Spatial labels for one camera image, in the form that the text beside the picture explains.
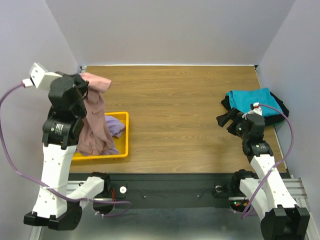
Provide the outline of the pink graphic t-shirt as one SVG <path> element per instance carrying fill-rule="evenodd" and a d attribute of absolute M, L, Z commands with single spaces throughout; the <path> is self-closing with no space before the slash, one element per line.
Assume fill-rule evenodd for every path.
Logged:
<path fill-rule="evenodd" d="M 115 142 L 105 118 L 103 94 L 110 88 L 112 81 L 88 72 L 81 73 L 88 82 L 88 93 L 84 99 L 87 111 L 84 126 L 79 136 L 77 151 L 87 156 L 104 155 L 115 148 Z"/>

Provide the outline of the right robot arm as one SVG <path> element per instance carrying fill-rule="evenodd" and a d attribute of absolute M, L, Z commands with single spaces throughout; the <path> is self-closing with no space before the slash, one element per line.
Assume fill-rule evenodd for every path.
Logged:
<path fill-rule="evenodd" d="M 254 169 L 254 172 L 235 172 L 231 189 L 247 199 L 242 219 L 256 212 L 265 240 L 303 240 L 310 213 L 298 205 L 277 169 L 279 164 L 264 140 L 266 125 L 261 107 L 261 104 L 254 103 L 247 113 L 232 108 L 216 118 L 220 127 L 231 121 L 227 131 L 241 138 L 242 151 Z"/>

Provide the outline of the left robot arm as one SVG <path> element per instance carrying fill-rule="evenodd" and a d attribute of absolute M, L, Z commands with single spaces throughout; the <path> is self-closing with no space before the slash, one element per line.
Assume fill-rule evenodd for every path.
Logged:
<path fill-rule="evenodd" d="M 71 231 L 78 226 L 88 202 L 111 189 L 107 173 L 93 172 L 78 189 L 66 196 L 72 158 L 87 114 L 84 99 L 89 83 L 79 75 L 54 72 L 32 74 L 31 81 L 37 89 L 48 91 L 51 107 L 42 126 L 43 168 L 38 197 L 23 222 L 56 231 Z"/>

